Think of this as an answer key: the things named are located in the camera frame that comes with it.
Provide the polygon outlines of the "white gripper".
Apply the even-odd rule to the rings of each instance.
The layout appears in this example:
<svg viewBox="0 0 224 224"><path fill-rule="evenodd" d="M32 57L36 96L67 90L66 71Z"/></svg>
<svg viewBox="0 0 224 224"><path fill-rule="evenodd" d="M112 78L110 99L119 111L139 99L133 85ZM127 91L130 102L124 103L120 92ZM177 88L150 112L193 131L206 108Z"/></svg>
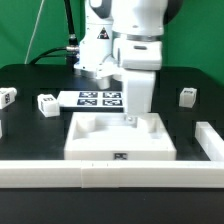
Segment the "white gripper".
<svg viewBox="0 0 224 224"><path fill-rule="evenodd" d="M136 126L137 117L151 111L156 72L162 64L162 42L143 36L120 35L113 40L113 57L122 79L125 121Z"/></svg>

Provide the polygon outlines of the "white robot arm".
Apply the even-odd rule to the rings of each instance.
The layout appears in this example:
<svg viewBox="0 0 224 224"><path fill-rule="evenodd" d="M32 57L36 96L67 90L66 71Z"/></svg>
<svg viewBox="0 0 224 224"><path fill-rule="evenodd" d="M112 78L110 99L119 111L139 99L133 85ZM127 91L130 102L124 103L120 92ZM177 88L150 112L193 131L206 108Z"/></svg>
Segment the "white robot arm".
<svg viewBox="0 0 224 224"><path fill-rule="evenodd" d="M126 119L151 111L156 72L162 66L164 26L184 0L85 0L85 35L75 71L97 81L122 82Z"/></svg>

